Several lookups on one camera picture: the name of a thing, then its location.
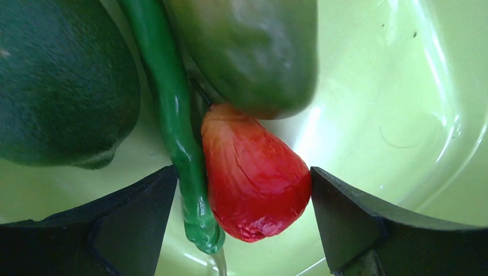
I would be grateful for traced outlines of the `red pepper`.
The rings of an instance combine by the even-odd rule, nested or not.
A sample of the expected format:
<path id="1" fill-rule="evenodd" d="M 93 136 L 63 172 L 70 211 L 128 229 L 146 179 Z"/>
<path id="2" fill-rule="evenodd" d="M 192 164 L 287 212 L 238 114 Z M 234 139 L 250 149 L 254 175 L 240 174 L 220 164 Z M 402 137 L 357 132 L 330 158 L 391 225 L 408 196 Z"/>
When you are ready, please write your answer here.
<path id="1" fill-rule="evenodd" d="M 305 211 L 308 166 L 255 118 L 214 104 L 201 126 L 212 212 L 230 236 L 253 243 L 276 236 Z"/>

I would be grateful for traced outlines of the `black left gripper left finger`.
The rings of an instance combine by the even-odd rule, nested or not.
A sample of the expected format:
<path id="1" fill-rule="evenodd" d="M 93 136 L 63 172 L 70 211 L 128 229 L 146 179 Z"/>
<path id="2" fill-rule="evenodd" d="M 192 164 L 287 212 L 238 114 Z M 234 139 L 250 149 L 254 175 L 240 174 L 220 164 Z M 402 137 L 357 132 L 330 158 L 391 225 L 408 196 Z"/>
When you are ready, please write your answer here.
<path id="1" fill-rule="evenodd" d="M 177 170 L 41 221 L 1 225 L 2 275 L 154 275 Z"/>

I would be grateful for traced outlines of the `green chili pepper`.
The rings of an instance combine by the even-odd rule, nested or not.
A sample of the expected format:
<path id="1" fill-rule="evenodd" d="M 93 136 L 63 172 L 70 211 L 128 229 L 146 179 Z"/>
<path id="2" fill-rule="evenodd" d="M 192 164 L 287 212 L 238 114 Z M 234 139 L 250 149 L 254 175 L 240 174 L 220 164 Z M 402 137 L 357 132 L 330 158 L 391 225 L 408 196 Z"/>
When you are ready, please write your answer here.
<path id="1" fill-rule="evenodd" d="M 193 134 L 190 87 L 162 1 L 120 1 L 134 34 L 148 83 L 157 94 L 162 140 L 180 180 L 187 239 L 212 255 L 225 233 L 208 202 L 203 149 Z"/>

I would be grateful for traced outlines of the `dark green avocado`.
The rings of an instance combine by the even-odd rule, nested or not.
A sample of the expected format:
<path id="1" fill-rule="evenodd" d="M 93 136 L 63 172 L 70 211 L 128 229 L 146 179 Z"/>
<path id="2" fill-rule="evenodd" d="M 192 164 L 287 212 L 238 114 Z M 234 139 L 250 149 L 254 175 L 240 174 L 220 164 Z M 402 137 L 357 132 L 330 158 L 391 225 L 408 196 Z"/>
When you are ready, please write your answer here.
<path id="1" fill-rule="evenodd" d="M 1 2 L 1 158 L 99 169 L 140 111 L 132 54 L 100 1 Z"/>

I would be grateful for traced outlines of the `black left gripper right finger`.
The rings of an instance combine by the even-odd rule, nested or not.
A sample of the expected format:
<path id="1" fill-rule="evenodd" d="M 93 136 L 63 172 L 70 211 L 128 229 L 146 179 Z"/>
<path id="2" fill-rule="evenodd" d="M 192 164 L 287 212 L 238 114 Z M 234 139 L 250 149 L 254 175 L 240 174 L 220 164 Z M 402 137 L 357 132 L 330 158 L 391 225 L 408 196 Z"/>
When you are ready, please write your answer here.
<path id="1" fill-rule="evenodd" d="M 486 275 L 487 228 L 391 204 L 311 168 L 312 203 L 334 275 Z"/>

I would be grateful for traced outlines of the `green plastic food tray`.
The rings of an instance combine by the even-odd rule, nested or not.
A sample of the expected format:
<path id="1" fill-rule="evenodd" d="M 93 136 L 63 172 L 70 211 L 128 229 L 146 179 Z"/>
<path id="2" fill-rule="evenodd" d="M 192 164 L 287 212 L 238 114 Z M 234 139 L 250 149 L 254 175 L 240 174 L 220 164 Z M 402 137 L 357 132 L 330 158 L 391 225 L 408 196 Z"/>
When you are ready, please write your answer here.
<path id="1" fill-rule="evenodd" d="M 170 164 L 128 22 L 101 1 L 135 55 L 140 119 L 101 170 L 1 160 L 1 223 L 41 220 Z M 318 1 L 313 103 L 263 121 L 309 166 L 428 216 L 487 225 L 487 1 Z M 219 275 L 188 242 L 174 197 L 155 275 Z M 253 244 L 228 236 L 227 275 L 330 275 L 314 209 Z"/>

